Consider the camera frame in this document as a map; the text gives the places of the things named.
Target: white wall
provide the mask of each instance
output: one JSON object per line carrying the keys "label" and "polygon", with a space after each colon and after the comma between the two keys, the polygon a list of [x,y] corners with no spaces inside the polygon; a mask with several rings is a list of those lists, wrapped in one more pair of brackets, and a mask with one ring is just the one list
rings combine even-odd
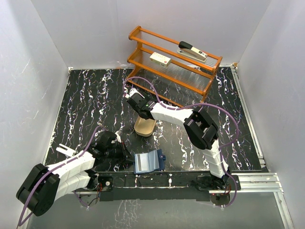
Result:
{"label": "white wall", "polygon": [[67,66],[122,67],[137,26],[240,60],[270,0],[31,0]]}
{"label": "white wall", "polygon": [[30,0],[1,0],[0,11],[0,227],[16,228],[15,195],[43,161],[68,69]]}
{"label": "white wall", "polygon": [[268,167],[277,172],[297,229],[305,227],[305,2],[274,0],[239,64]]}

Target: orange shelf rack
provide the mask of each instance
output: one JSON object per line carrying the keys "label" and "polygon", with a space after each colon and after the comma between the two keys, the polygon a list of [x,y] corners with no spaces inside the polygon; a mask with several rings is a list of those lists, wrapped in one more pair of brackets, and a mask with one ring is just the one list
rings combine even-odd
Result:
{"label": "orange shelf rack", "polygon": [[[129,39],[137,41],[137,47],[127,59],[127,62],[135,65],[134,70],[128,75],[127,79],[138,76],[139,74],[141,77],[145,78],[145,74],[139,72],[141,69],[144,69],[200,94],[202,96],[201,101],[205,100],[222,57],[204,51],[208,55],[205,62],[190,59],[177,52],[178,41],[143,29],[141,26],[137,26],[129,34]],[[150,60],[150,55],[154,52],[171,58],[171,63],[167,67],[162,67],[152,62]],[[129,80],[129,82],[155,94],[149,88],[146,88],[133,80]],[[169,98],[162,95],[159,96],[174,105],[182,106]]]}

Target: black marble floor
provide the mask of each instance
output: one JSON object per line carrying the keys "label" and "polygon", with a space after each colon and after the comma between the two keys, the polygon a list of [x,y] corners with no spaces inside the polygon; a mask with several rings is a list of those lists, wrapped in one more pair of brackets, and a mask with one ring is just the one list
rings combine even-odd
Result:
{"label": "black marble floor", "polygon": [[[202,152],[189,142],[186,131],[179,126],[158,121],[152,136],[136,135],[133,126],[137,113],[122,97],[122,83],[130,72],[131,69],[71,71],[46,165],[66,159],[55,150],[60,143],[80,151],[86,146],[94,128],[103,125],[110,131],[121,129],[126,146],[133,153],[163,149],[167,157],[166,171],[208,170],[208,163]],[[151,76],[151,79],[159,94],[170,94],[172,100],[183,105],[200,100],[197,94],[182,87],[175,84],[168,85],[155,76],[154,78]],[[228,110],[238,122],[240,128],[238,141],[223,150],[229,166],[233,170],[261,170],[230,68],[219,68],[205,102]],[[220,144],[229,142],[235,134],[232,122],[216,109],[207,108],[207,111],[219,125]],[[99,133],[95,135],[95,139],[98,139]],[[113,161],[108,160],[98,166],[96,171],[125,169],[133,170],[132,165],[119,168]]]}

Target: purple cable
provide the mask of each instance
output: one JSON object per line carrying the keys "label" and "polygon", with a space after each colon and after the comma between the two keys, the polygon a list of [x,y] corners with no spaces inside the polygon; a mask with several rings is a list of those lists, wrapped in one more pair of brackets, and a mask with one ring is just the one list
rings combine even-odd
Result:
{"label": "purple cable", "polygon": [[[100,126],[100,125],[97,126],[97,127],[94,129],[94,132],[93,132],[93,134],[92,134],[92,136],[91,136],[91,138],[90,138],[90,140],[89,140],[89,142],[88,142],[86,148],[84,149],[84,151],[83,151],[78,157],[74,157],[74,158],[72,158],[71,160],[67,161],[67,163],[70,163],[70,162],[72,162],[72,161],[78,159],[79,157],[81,157],[81,156],[83,156],[83,155],[85,154],[85,152],[88,150],[88,148],[89,148],[89,146],[90,146],[90,144],[91,144],[91,142],[92,142],[92,140],[93,140],[93,138],[94,138],[94,135],[95,135],[96,131],[97,131],[98,128],[100,128],[100,127],[103,128],[103,129],[105,130],[104,127],[102,127],[102,126]],[[24,216],[25,210],[26,210],[27,207],[28,207],[28,204],[29,204],[29,202],[30,202],[30,199],[32,198],[32,196],[33,196],[34,192],[36,191],[36,189],[38,188],[39,184],[40,184],[42,181],[44,181],[44,179],[45,179],[49,174],[51,174],[52,172],[54,172],[56,169],[59,169],[59,168],[63,167],[63,166],[64,166],[65,164],[67,164],[67,163],[62,163],[62,164],[60,164],[59,166],[57,166],[57,167],[51,169],[50,171],[48,171],[45,175],[43,175],[43,176],[39,179],[39,181],[36,183],[36,185],[33,187],[32,191],[30,192],[30,194],[29,194],[29,196],[28,196],[28,198],[27,198],[27,200],[26,200],[26,202],[25,202],[25,204],[24,204],[24,206],[23,206],[23,209],[22,209],[22,212],[21,212],[21,215],[20,215],[20,218],[19,218],[18,226],[17,226],[17,227],[22,226],[22,225],[29,219],[29,217],[33,214],[33,213],[31,212],[31,213],[22,221],[22,218],[23,218],[23,216]]]}
{"label": "purple cable", "polygon": [[86,204],[86,203],[79,197],[79,195],[77,195],[77,193],[76,193],[75,191],[73,191],[73,193],[75,194],[76,198],[77,198],[86,208],[89,207],[89,205]]}
{"label": "purple cable", "polygon": [[239,128],[238,128],[238,124],[237,124],[237,122],[235,121],[235,119],[233,118],[233,116],[232,116],[229,112],[227,112],[226,110],[224,110],[224,109],[221,108],[221,107],[218,107],[218,106],[213,105],[213,104],[206,104],[206,103],[192,104],[192,105],[185,106],[185,107],[180,107],[180,108],[168,107],[168,106],[164,105],[163,102],[160,101],[160,98],[159,98],[159,95],[158,95],[158,93],[157,93],[157,90],[155,89],[155,87],[153,86],[153,84],[152,84],[151,82],[149,82],[148,80],[146,80],[146,79],[144,79],[144,78],[142,78],[142,77],[139,77],[139,76],[131,77],[131,78],[129,78],[129,79],[127,79],[126,81],[123,82],[123,92],[124,92],[124,95],[126,95],[124,87],[125,87],[126,83],[127,83],[129,80],[131,80],[131,79],[142,79],[142,80],[145,80],[145,81],[150,85],[150,87],[152,88],[152,90],[155,92],[156,97],[157,97],[157,100],[158,100],[158,102],[160,103],[160,105],[163,106],[163,107],[166,108],[166,109],[169,109],[169,110],[177,110],[177,111],[178,111],[178,110],[183,110],[183,109],[191,108],[191,107],[194,107],[194,106],[210,106],[210,107],[213,107],[213,108],[218,109],[219,111],[224,112],[224,113],[225,113],[226,115],[228,115],[229,118],[233,121],[233,124],[234,124],[234,126],[235,126],[235,128],[236,128],[236,135],[235,135],[235,138],[234,138],[231,142],[229,142],[229,143],[227,143],[227,144],[224,144],[224,145],[222,145],[222,146],[219,147],[219,151],[220,151],[219,154],[220,154],[220,157],[221,157],[221,159],[222,159],[222,160],[221,160],[221,166],[222,166],[222,168],[223,168],[223,171],[224,171],[224,173],[225,173],[229,178],[231,178],[231,179],[233,180],[234,186],[235,186],[235,192],[234,192],[233,199],[227,204],[227,206],[230,206],[230,205],[235,201],[235,198],[236,198],[236,195],[237,195],[237,184],[236,184],[236,181],[235,181],[234,177],[231,176],[231,175],[225,170],[225,168],[224,168],[224,164],[223,164],[224,156],[223,156],[223,154],[222,154],[222,152],[221,152],[221,149],[222,149],[223,147],[225,147],[225,146],[229,146],[229,145],[233,144],[233,143],[238,139],[238,136],[239,136]]}

